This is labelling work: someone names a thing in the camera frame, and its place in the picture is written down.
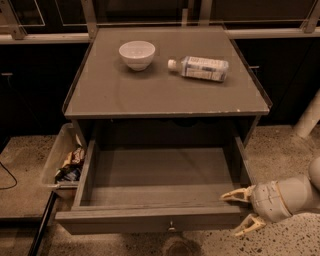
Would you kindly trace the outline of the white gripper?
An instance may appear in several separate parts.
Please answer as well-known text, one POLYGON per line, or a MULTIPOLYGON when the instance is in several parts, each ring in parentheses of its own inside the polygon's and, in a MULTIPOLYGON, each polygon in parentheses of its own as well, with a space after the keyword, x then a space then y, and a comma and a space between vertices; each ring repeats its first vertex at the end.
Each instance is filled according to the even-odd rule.
POLYGON ((276 223, 292 216, 280 193, 277 181, 259 183, 252 187, 239 188, 223 194, 222 201, 237 201, 251 204, 257 214, 249 214, 233 235, 238 237, 266 226, 266 222, 276 223))

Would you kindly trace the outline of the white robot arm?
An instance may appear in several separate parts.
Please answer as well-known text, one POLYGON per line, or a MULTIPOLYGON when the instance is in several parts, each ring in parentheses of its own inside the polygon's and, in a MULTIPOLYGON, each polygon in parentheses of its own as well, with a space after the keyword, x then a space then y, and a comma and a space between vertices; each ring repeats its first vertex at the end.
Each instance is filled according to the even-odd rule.
POLYGON ((258 126, 246 152, 253 180, 226 192, 222 202, 242 204, 249 213, 233 230, 243 236, 303 213, 320 212, 320 94, 294 125, 258 126))

